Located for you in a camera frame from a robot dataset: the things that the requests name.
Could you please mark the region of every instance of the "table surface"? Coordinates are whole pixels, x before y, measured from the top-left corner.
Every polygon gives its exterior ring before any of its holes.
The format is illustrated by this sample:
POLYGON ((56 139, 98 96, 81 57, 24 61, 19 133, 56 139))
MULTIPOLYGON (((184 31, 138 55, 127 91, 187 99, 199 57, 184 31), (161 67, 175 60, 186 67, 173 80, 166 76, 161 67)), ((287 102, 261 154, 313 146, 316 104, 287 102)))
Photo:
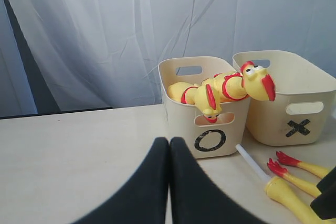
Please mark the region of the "table surface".
MULTIPOLYGON (((242 146, 269 175, 266 163, 279 150, 333 168, 335 122, 334 117, 328 119, 314 144, 270 147, 245 131, 242 146)), ((162 105, 0 120, 0 223, 77 220, 129 179, 158 136, 167 136, 162 105)), ((259 218, 274 224, 300 223, 265 195, 261 180, 238 153, 198 163, 221 190, 259 218)), ((288 170, 313 183, 319 181, 300 169, 288 170)), ((291 187, 304 202, 312 201, 291 187)), ((169 202, 166 223, 172 223, 169 202)))

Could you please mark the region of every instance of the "fabric backdrop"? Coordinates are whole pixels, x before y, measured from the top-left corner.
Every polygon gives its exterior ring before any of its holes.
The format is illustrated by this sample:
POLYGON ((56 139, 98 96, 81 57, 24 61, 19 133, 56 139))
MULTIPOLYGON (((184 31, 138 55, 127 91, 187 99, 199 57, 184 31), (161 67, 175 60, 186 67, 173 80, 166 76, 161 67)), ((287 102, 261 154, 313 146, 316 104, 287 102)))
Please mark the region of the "fabric backdrop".
POLYGON ((336 0, 10 2, 62 110, 161 103, 157 66, 176 57, 278 49, 336 76, 336 0))

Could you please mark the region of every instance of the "rubber chicken head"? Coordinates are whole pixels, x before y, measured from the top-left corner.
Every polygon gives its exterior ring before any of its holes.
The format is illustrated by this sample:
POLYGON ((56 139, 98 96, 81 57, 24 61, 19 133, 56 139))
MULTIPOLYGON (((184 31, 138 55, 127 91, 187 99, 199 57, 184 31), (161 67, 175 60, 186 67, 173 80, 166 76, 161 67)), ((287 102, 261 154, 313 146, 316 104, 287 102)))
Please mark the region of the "rubber chicken head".
POLYGON ((275 84, 266 68, 248 61, 240 71, 243 75, 242 86, 251 98, 258 101, 275 100, 275 84))
POLYGON ((216 123, 222 111, 219 92, 209 84, 200 86, 194 97, 195 106, 203 113, 209 123, 216 123))

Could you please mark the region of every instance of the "black x symbol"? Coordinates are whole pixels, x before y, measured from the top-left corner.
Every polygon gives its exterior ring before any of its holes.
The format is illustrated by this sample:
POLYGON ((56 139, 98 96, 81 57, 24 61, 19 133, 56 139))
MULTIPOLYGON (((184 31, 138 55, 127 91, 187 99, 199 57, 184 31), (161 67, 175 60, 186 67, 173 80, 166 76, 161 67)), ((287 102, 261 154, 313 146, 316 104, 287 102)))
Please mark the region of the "black x symbol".
POLYGON ((297 124, 296 122, 290 120, 287 124, 293 127, 293 130, 288 132, 286 134, 286 137, 290 137, 296 132, 300 132, 302 135, 307 136, 310 133, 310 131, 307 128, 305 128, 305 125, 307 125, 308 123, 310 123, 308 119, 303 120, 300 124, 297 124))

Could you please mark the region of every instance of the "white stick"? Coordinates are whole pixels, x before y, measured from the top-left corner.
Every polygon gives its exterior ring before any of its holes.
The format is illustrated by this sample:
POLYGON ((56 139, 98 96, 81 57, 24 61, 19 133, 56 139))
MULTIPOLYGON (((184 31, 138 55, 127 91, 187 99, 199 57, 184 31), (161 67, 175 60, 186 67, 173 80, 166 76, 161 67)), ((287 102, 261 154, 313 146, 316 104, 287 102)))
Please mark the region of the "white stick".
POLYGON ((240 145, 236 145, 236 149, 239 153, 243 156, 245 161, 252 167, 252 169, 258 174, 258 176, 263 180, 265 183, 269 182, 271 179, 261 168, 260 166, 251 158, 251 156, 244 150, 244 148, 240 145))

